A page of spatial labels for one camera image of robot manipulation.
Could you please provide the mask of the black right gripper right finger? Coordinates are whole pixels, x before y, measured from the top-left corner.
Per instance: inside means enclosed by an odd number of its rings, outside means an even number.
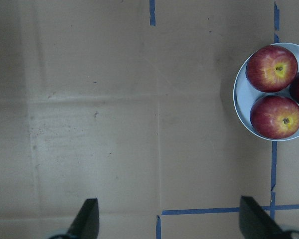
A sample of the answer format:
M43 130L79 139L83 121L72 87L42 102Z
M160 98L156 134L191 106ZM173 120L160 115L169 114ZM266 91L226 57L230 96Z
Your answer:
M283 230L250 196L240 198L239 229L246 239L299 239L299 231Z

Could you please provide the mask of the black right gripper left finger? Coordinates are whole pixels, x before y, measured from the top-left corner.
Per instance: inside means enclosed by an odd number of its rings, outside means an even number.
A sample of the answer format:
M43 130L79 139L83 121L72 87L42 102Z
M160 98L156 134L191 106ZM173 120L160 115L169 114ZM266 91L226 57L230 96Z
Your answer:
M74 221L65 233L50 239L96 239L99 234L99 204L97 198L86 199Z

